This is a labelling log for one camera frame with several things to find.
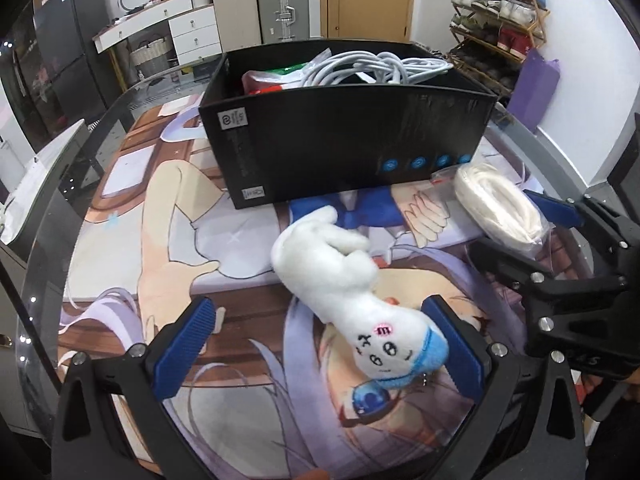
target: white sticker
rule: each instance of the white sticker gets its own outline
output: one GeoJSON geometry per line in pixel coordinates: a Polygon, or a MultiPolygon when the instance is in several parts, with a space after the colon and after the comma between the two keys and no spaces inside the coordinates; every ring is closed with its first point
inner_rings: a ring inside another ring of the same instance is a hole
{"type": "Polygon", "coordinates": [[[223,130],[237,128],[238,126],[247,126],[249,124],[249,121],[246,120],[244,107],[234,108],[226,112],[218,112],[218,120],[220,121],[220,128],[223,130]]]}
{"type": "Polygon", "coordinates": [[[264,188],[262,186],[247,187],[242,190],[242,196],[245,200],[251,200],[252,198],[261,198],[264,196],[264,188]]]}

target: white cable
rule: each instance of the white cable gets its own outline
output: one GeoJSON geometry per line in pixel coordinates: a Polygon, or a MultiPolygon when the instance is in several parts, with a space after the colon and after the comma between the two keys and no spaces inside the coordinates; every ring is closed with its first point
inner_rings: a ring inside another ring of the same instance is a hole
{"type": "Polygon", "coordinates": [[[531,200],[490,164],[463,164],[456,198],[487,235],[528,256],[542,248],[549,224],[531,200]]]}
{"type": "Polygon", "coordinates": [[[376,83],[416,84],[453,68],[436,57],[400,59],[391,52],[377,56],[365,50],[351,50],[331,56],[305,73],[302,86],[335,85],[358,72],[373,73],[376,83]]]}

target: plastic bag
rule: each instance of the plastic bag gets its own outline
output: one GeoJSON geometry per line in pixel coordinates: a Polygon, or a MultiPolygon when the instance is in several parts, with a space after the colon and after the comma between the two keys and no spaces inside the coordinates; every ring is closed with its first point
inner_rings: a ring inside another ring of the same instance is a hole
{"type": "Polygon", "coordinates": [[[249,70],[242,76],[242,86],[245,94],[255,94],[266,89],[284,90],[287,88],[299,88],[302,86],[304,75],[313,70],[319,63],[331,57],[331,50],[325,49],[304,67],[293,72],[278,74],[276,72],[262,72],[261,70],[249,70]]]}
{"type": "Polygon", "coordinates": [[[454,178],[456,198],[489,238],[529,258],[550,231],[536,205],[508,178],[485,162],[463,164],[454,178]]]}

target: blue textured pad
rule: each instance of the blue textured pad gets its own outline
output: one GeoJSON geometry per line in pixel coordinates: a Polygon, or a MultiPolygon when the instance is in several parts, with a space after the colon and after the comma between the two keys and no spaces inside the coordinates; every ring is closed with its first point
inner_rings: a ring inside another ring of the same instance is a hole
{"type": "Polygon", "coordinates": [[[154,368],[152,389],[157,400],[174,397],[216,325],[211,300],[201,300],[154,368]]]}
{"type": "Polygon", "coordinates": [[[567,229],[581,227],[584,224],[584,219],[573,205],[529,190],[525,190],[524,193],[552,224],[567,229]]]}
{"type": "Polygon", "coordinates": [[[456,388],[477,404],[484,394],[482,365],[433,298],[424,300],[421,310],[433,320],[449,343],[449,358],[444,365],[456,388]]]}

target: white plush toy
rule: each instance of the white plush toy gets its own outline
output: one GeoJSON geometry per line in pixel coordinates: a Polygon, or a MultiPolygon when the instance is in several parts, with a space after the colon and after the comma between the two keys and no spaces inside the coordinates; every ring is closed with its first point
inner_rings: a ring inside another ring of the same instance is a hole
{"type": "Polygon", "coordinates": [[[373,295],[378,266],[367,254],[369,239],[334,225],[337,218],[325,206],[290,225],[271,250],[273,269],[323,323],[334,324],[360,370],[385,388],[402,388],[440,368],[449,346],[428,316],[373,295]]]}

